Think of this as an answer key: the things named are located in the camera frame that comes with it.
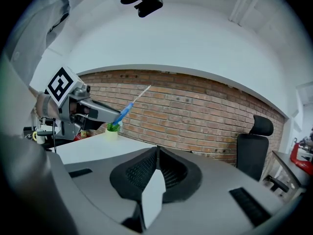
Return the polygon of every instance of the black office chair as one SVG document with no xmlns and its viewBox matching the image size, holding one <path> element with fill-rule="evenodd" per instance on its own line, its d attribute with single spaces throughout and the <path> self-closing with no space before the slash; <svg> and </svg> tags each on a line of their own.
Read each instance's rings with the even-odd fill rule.
<svg viewBox="0 0 313 235">
<path fill-rule="evenodd" d="M 251 178 L 259 181 L 268 151 L 268 139 L 263 136 L 272 135 L 274 127 L 273 123 L 265 117 L 256 115 L 253 117 L 254 125 L 250 133 L 239 134 L 237 137 L 237 168 Z M 272 191 L 275 191 L 277 188 L 280 188 L 284 192 L 288 192 L 289 190 L 288 186 L 269 175 L 265 180 L 274 183 L 271 188 Z"/>
</svg>

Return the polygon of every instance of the cable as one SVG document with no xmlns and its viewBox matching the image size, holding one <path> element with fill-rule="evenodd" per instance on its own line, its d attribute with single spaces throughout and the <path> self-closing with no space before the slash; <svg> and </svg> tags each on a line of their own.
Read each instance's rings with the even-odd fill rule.
<svg viewBox="0 0 313 235">
<path fill-rule="evenodd" d="M 53 126 L 52 126 L 52 136 L 53 136 L 53 146 L 54 152 L 57 153 L 57 147 L 55 146 L 55 118 L 53 119 Z"/>
</svg>

